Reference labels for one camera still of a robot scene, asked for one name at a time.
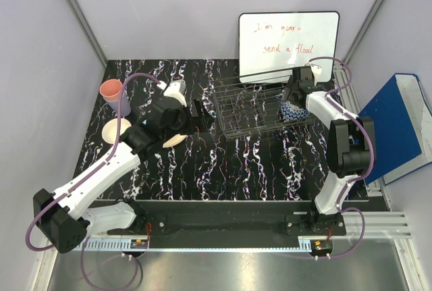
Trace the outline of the beige and blue plate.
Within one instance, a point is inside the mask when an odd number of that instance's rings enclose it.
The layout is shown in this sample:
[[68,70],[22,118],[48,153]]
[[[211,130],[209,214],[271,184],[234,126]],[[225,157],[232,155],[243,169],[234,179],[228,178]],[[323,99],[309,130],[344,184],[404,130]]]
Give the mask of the beige and blue plate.
[[168,139],[166,142],[163,143],[163,148],[170,148],[174,147],[180,143],[182,143],[188,136],[183,134],[176,134],[175,136]]

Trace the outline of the blue white patterned bowl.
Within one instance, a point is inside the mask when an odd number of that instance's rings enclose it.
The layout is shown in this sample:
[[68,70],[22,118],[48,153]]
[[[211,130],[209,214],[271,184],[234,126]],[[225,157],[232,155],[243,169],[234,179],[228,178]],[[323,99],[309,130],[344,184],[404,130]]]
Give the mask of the blue white patterned bowl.
[[280,103],[279,113],[282,120],[290,122],[306,119],[309,112],[306,109],[299,108],[289,101],[282,101]]

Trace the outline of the purple plastic cup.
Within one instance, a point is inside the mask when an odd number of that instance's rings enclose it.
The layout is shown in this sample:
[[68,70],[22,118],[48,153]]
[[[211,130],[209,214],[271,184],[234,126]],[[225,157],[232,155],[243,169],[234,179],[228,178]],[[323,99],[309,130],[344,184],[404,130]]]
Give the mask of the purple plastic cup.
[[116,101],[106,101],[106,103],[121,117],[126,117],[131,113],[130,103],[126,92],[123,93],[121,99]]

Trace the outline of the red and white bowl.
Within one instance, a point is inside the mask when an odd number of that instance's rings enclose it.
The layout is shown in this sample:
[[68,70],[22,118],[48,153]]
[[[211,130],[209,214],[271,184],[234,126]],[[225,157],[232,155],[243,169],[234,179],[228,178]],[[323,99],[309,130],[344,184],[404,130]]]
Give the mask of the red and white bowl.
[[[106,142],[107,144],[114,144],[115,143],[115,139],[117,137],[117,123],[118,123],[118,119],[112,119],[109,120],[102,129],[102,139],[104,142]],[[121,118],[120,120],[120,132],[119,134],[122,135],[129,127],[131,126],[131,123],[125,119],[125,118]]]

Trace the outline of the pink plastic cup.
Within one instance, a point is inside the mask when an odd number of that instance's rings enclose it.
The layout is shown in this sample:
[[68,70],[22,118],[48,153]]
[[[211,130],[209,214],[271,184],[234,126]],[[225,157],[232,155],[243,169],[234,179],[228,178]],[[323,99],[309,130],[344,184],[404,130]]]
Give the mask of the pink plastic cup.
[[118,79],[106,80],[100,85],[99,93],[106,102],[118,101],[122,95],[122,82]]

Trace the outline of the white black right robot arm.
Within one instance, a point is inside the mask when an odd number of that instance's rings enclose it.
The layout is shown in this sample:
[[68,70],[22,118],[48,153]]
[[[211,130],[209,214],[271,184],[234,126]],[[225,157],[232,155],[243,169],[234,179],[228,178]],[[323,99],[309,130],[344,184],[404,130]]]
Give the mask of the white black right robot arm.
[[280,111],[285,120],[314,115],[328,129],[326,162],[329,173],[303,223],[313,234],[324,234],[342,220],[342,203],[354,183],[365,179],[375,162],[375,128],[369,117],[359,117],[336,102],[316,82],[321,68],[291,69]]

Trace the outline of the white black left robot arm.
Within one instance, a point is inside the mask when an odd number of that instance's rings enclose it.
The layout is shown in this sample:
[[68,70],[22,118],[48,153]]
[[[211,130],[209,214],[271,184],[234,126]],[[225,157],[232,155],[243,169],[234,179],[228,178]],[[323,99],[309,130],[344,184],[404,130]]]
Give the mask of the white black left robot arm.
[[74,250],[95,234],[110,230],[131,234],[146,231],[147,212],[132,199],[104,207],[91,205],[122,176],[161,149],[207,132],[213,122],[200,99],[188,106],[174,97],[161,97],[148,115],[127,128],[86,171],[53,192],[39,190],[33,197],[34,224],[61,254]]

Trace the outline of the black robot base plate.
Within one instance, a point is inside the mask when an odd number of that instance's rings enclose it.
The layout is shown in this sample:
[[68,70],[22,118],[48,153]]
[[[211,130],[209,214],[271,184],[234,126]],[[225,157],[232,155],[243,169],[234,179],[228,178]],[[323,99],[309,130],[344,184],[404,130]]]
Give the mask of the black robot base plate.
[[151,249],[276,250],[299,246],[299,237],[346,235],[341,215],[312,226],[310,201],[137,200],[151,224]]

